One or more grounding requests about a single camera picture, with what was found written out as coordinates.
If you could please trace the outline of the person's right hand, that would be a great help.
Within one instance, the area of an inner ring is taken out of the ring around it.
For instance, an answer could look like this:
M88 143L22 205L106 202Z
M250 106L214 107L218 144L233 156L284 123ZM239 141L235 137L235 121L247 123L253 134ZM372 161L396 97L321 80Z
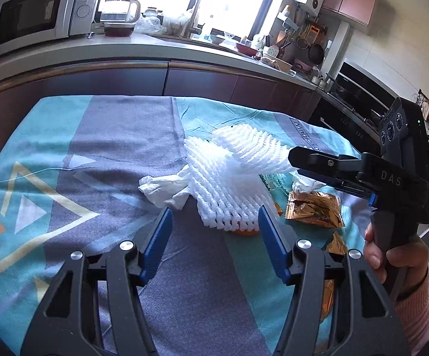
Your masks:
M412 294L426 279L428 274L429 250L427 245L415 236L411 242L395 247L386 254L374 242L374 226L370 223L365 233L364 257L383 284L388 277L386 262L396 268L406 268L406 278L400 295Z

